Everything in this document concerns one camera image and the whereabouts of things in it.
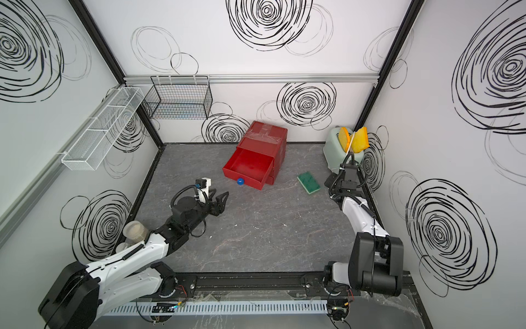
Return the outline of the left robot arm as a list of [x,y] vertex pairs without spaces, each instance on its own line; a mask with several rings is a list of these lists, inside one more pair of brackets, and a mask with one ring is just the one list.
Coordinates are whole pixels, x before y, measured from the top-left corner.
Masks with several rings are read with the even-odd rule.
[[175,272],[162,259],[185,244],[208,215],[225,211],[229,194],[191,187],[196,195],[177,193],[172,215],[145,239],[107,258],[84,265],[68,264],[38,307],[45,328],[89,328],[102,315],[132,300],[155,293],[170,297]]

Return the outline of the red drawer cabinet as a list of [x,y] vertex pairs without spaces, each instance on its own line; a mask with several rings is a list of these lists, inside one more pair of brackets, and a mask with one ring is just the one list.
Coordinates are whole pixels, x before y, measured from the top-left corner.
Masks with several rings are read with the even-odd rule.
[[275,176],[276,181],[286,156],[287,135],[288,130],[286,128],[254,121],[239,142],[238,147],[274,158],[270,174]]

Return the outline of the green scouring sponge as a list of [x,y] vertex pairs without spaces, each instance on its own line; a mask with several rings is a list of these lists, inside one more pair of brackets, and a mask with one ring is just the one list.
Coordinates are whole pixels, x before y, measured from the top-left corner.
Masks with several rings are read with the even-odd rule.
[[320,184],[309,171],[299,174],[297,179],[308,195],[311,195],[321,189]]

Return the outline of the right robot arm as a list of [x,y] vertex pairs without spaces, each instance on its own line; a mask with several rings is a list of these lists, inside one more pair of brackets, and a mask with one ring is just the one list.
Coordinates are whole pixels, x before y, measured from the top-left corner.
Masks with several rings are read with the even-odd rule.
[[393,237],[378,222],[366,198],[359,194],[363,182],[346,179],[353,169],[340,166],[325,182],[329,196],[338,204],[356,233],[348,262],[329,262],[324,268],[323,284],[345,285],[371,295],[399,296],[403,289],[404,244]]

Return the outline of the red drawer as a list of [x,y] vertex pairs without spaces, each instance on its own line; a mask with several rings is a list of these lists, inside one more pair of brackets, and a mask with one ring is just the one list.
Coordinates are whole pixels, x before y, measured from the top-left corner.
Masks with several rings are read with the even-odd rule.
[[275,184],[275,176],[273,174],[270,174],[266,180],[267,185],[274,185]]
[[223,173],[226,178],[235,181],[243,179],[244,185],[262,190],[273,164],[274,158],[270,156],[237,148],[223,167]]

